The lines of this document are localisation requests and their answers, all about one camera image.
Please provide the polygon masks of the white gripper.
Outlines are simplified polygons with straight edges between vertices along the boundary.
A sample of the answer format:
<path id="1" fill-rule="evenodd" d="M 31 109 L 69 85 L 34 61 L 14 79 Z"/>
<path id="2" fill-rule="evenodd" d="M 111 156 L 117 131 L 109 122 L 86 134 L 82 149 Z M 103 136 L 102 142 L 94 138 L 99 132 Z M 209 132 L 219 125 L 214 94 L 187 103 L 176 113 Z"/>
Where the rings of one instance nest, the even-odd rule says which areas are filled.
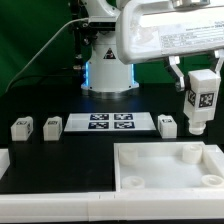
<path id="1" fill-rule="evenodd" d="M 173 0 L 130 0 L 115 31 L 117 54 L 123 63 L 167 57 L 165 68 L 178 92 L 185 90 L 179 56 L 215 50 L 211 70 L 220 72 L 224 64 L 224 0 L 189 7 L 177 7 Z"/>

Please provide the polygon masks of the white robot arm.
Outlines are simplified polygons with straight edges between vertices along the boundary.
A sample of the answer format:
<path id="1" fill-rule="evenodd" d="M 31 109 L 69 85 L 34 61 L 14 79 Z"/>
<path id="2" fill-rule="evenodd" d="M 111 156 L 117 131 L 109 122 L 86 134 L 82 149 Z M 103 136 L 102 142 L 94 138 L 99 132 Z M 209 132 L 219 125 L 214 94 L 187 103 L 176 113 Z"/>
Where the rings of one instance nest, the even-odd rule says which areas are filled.
<path id="1" fill-rule="evenodd" d="M 139 88 L 135 64 L 165 59 L 176 88 L 187 87 L 179 58 L 213 52 L 224 61 L 224 0 L 81 0 L 93 36 L 82 90 L 116 98 Z"/>

